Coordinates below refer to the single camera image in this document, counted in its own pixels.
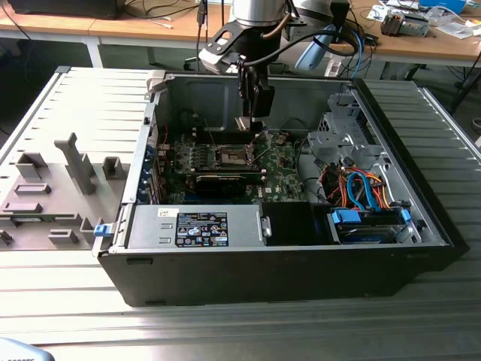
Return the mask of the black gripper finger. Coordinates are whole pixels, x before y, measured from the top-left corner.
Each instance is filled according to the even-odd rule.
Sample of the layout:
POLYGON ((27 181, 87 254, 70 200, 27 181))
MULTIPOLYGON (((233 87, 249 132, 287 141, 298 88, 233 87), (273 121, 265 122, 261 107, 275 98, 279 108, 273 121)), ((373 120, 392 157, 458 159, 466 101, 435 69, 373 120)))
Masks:
POLYGON ((256 70, 245 66, 245 59, 239 59, 237 65, 238 92, 243 101, 242 116, 252 116, 253 88, 256 85, 256 70))
POLYGON ((261 118, 268 117, 271 112, 275 88, 268 84, 266 76, 260 76, 253 86, 251 101, 251 131, 260 132, 263 128, 261 118))

